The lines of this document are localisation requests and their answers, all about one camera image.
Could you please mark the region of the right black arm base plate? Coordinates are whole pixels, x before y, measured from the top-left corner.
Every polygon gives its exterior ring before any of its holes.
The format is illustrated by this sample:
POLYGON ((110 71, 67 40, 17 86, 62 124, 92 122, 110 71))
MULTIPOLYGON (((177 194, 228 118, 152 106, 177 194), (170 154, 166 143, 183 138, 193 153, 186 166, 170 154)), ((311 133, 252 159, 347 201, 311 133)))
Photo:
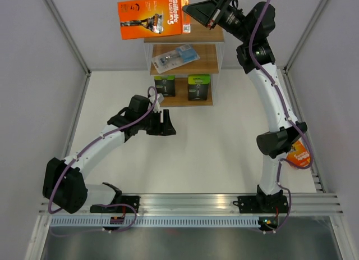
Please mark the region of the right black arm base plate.
POLYGON ((238 196, 232 202, 240 214, 287 213, 289 203, 287 197, 280 191, 274 195, 257 193, 256 195, 238 196))

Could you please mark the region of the orange razor box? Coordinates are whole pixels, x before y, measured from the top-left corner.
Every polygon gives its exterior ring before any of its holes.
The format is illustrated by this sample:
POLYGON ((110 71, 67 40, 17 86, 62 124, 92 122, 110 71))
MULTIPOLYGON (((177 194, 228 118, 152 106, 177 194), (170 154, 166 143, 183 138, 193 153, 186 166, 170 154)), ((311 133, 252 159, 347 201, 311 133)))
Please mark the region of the orange razor box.
POLYGON ((191 32, 183 11, 189 0, 130 0, 117 3, 123 40, 169 37, 191 32))
POLYGON ((302 144, 302 141, 298 140, 292 144, 286 160, 288 160, 294 168, 308 168, 311 162, 311 156, 307 148, 302 144))

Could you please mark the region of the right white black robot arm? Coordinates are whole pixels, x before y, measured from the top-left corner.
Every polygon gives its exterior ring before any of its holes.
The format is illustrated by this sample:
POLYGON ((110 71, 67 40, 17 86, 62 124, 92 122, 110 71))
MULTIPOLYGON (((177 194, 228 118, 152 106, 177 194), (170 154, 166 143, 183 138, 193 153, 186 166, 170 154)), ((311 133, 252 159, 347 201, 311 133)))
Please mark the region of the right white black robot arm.
POLYGON ((238 63, 255 86, 263 104, 269 131, 256 138, 263 154, 263 170, 256 193, 256 206, 271 211, 284 196, 280 186, 280 167, 292 145, 305 137, 307 125, 289 109, 278 81, 275 57, 268 42, 275 29, 275 8, 270 1, 257 3, 248 14, 238 8, 238 0, 206 0, 183 7, 185 13, 202 26, 220 26, 241 42, 238 63))

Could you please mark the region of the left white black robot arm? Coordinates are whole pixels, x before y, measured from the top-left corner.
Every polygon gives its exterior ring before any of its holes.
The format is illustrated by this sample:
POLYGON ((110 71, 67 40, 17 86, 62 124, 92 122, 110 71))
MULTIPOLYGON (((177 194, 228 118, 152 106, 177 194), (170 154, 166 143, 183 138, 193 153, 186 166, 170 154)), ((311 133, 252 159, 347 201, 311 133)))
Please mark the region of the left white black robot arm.
POLYGON ((110 152, 139 131, 153 136, 176 134, 168 109, 159 109, 162 101, 162 94, 134 95, 128 107, 111 117, 99 136, 82 150, 64 159, 52 158, 45 169, 42 189, 43 197, 49 200, 49 213, 55 213, 53 204, 70 214, 82 206, 90 206, 92 213, 120 212, 124 201, 119 188, 107 182, 88 185, 85 180, 110 152))

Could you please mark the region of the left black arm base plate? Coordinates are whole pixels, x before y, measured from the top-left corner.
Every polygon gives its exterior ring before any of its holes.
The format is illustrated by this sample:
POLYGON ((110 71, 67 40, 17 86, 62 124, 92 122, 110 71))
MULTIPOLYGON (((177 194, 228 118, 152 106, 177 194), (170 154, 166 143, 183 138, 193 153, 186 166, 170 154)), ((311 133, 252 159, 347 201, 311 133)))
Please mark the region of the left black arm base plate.
POLYGON ((90 207, 90 213, 114 213, 134 214, 139 211, 139 195, 122 195, 112 201, 111 204, 96 204, 90 207))

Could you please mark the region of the white blister razor pack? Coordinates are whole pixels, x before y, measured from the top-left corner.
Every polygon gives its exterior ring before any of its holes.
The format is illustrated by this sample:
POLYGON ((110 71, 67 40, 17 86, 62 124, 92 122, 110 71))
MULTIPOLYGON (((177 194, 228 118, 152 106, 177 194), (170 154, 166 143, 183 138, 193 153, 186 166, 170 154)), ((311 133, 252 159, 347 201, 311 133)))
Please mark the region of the white blister razor pack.
POLYGON ((190 44, 184 44, 176 47, 170 52, 153 57, 151 62, 157 73, 162 74, 199 59, 200 56, 193 46, 190 44))

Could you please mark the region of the black green razor box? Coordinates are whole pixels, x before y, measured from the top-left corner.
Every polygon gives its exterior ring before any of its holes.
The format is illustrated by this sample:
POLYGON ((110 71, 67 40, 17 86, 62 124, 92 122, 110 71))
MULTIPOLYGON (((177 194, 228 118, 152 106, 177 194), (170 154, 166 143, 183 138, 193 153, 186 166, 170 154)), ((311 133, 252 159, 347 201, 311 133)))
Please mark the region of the black green razor box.
POLYGON ((159 75, 154 76, 155 87, 157 92, 164 97, 175 97, 176 86, 174 75, 159 75))
POLYGON ((210 84, 209 74, 192 74, 188 76, 188 100, 206 101, 210 84))

